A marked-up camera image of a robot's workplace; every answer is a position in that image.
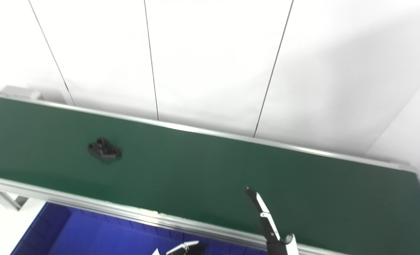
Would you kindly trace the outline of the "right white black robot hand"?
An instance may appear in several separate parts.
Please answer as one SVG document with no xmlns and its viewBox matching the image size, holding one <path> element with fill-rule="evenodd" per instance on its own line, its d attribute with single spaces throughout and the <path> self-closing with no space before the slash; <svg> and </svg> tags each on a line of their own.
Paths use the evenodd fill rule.
<svg viewBox="0 0 420 255">
<path fill-rule="evenodd" d="M 274 222 L 270 210 L 266 206 L 262 196 L 251 187 L 245 188 L 245 193 L 254 203 L 259 213 L 259 221 L 262 234 L 265 237 L 267 252 L 269 255 L 299 255 L 299 250 L 294 234 L 287 234 L 282 239 Z"/>
</svg>

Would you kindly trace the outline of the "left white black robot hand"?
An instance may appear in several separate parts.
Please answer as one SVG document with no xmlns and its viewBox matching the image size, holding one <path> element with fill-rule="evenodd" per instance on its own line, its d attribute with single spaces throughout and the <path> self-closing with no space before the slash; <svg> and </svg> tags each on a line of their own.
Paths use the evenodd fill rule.
<svg viewBox="0 0 420 255">
<path fill-rule="evenodd" d="M 204 255 L 207 250 L 207 244 L 194 240 L 183 242 L 180 245 L 166 252 L 166 255 Z"/>
</svg>

